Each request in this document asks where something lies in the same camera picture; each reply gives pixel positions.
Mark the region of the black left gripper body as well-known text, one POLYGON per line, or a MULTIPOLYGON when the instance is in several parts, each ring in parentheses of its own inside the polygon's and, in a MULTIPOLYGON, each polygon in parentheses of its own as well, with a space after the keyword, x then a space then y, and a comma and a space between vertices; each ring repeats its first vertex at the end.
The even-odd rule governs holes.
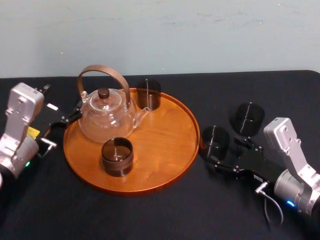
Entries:
POLYGON ((58 129, 50 130, 50 122, 57 110, 60 110, 57 106, 45 102, 40 113, 27 129, 27 135, 35 140, 39 147, 38 153, 36 154, 38 157, 43 157, 48 152, 50 146, 49 143, 44 142, 42 139, 49 140, 53 131, 58 129))

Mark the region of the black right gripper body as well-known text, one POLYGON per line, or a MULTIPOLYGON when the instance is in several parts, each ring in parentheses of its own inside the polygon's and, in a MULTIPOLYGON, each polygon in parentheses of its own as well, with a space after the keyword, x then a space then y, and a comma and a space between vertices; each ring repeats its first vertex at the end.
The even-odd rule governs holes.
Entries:
POLYGON ((273 191, 283 167, 265 158, 262 150, 238 150, 234 154, 232 172, 238 178, 253 179, 257 183, 255 193, 266 195, 273 191))

